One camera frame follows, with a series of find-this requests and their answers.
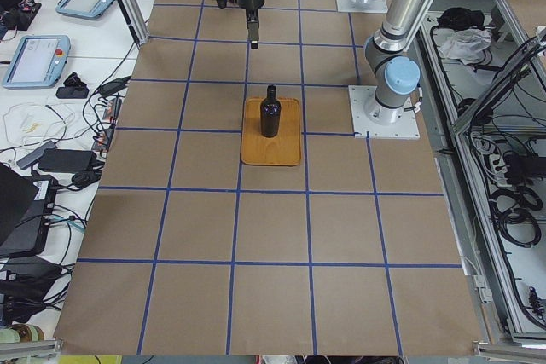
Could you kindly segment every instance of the blue-framed tablet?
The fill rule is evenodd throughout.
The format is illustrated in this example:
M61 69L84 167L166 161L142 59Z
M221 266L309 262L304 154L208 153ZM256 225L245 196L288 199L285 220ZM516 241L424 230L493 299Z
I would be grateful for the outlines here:
M68 51L68 36L23 36L2 86L6 89L52 87L67 63Z
M66 16L96 19L112 6L114 0L61 0L55 10Z

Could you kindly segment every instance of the dark brown bottle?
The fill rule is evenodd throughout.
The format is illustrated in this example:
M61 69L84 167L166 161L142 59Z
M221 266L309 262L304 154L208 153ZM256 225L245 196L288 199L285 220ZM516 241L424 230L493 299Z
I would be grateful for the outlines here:
M276 99L275 85L267 87L267 97L259 106L260 125L262 136L272 138L279 132L279 122L281 119L281 103Z

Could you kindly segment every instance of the white cloth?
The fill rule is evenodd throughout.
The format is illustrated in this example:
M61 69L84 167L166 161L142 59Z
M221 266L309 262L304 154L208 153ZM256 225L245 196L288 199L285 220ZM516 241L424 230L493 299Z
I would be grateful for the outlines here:
M439 52L445 59L472 64L483 60L483 51L489 46L491 46L491 34L487 30L468 29L453 33L453 36L439 47Z

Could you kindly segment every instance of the metal mounting plate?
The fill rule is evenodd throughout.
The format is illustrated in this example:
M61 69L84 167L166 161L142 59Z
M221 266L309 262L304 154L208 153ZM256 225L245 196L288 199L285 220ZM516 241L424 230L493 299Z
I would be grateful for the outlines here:
M364 102L375 93L376 87L350 85L352 128L356 138L390 138L400 140L418 140L419 128L413 111L404 111L398 121L391 125L379 125L364 113ZM404 107L411 107L411 100Z
M353 2L352 0L335 0L338 5L338 12L347 13L381 13L388 11L386 0L368 0L366 3Z

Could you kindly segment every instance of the black monitor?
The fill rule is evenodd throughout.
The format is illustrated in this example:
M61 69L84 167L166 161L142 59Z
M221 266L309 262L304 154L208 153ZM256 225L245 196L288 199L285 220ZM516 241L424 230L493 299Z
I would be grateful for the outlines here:
M0 244L21 222L37 193L31 181L0 164Z

